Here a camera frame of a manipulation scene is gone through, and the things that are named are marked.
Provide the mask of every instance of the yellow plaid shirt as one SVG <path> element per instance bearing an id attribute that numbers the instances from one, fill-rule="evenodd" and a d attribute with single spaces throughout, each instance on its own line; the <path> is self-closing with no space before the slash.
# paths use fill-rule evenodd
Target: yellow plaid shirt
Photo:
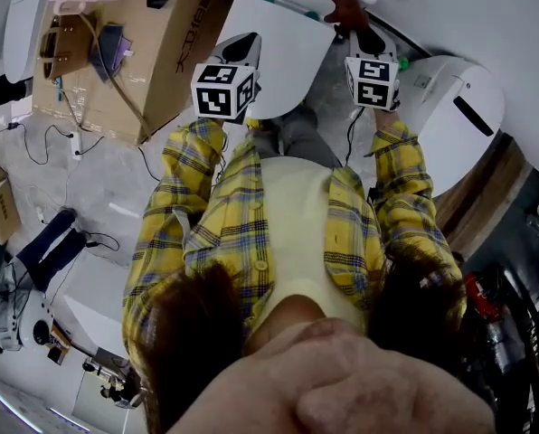
<path id="1" fill-rule="evenodd" d="M 151 196 L 124 296 L 123 337 L 133 363 L 133 343 L 150 339 L 155 297 L 180 269 L 199 270 L 212 260 L 241 272 L 244 335 L 260 316 L 275 281 L 264 209 L 260 156 L 253 140 L 233 153 L 212 190 L 225 134 L 213 120 L 200 119 L 173 132 L 163 151 L 165 175 Z M 369 272 L 385 262 L 384 244 L 415 244 L 449 265 L 445 277 L 461 278 L 449 246 L 434 221 L 432 181 L 417 138 L 402 122 L 379 130 L 375 204 L 366 200 L 360 178 L 349 167 L 332 171 L 324 263 L 352 303 L 368 309 Z M 199 220 L 190 224 L 190 220 Z M 458 313 L 464 312 L 461 305 Z"/>

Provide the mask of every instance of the plaid shirt sleeve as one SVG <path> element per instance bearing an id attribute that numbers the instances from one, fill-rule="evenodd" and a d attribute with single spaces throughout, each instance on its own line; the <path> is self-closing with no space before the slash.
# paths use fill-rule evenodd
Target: plaid shirt sleeve
<path id="1" fill-rule="evenodd" d="M 203 213 L 225 134 L 220 124 L 199 119 L 173 132 L 163 150 L 165 174 L 145 209 L 143 226 L 123 299 L 123 340 L 133 363 L 132 345 L 148 329 L 152 300 L 184 267 L 187 216 Z"/>
<path id="2" fill-rule="evenodd" d="M 460 279 L 450 247 L 435 222 L 432 180 L 418 138 L 396 121 L 376 132 L 372 153 L 378 177 L 374 207 L 384 243 L 415 245 L 448 265 L 446 276 Z"/>

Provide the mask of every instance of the red object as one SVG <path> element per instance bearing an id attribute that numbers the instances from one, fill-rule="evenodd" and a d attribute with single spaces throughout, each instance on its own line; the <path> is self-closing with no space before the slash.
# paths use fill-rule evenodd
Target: red object
<path id="1" fill-rule="evenodd" d="M 483 288 L 478 282 L 478 278 L 474 273 L 469 273 L 465 277 L 467 284 L 467 294 L 471 298 L 478 314 L 483 317 L 488 323 L 497 322 L 502 318 L 502 311 L 497 306 L 494 306 L 483 294 Z"/>

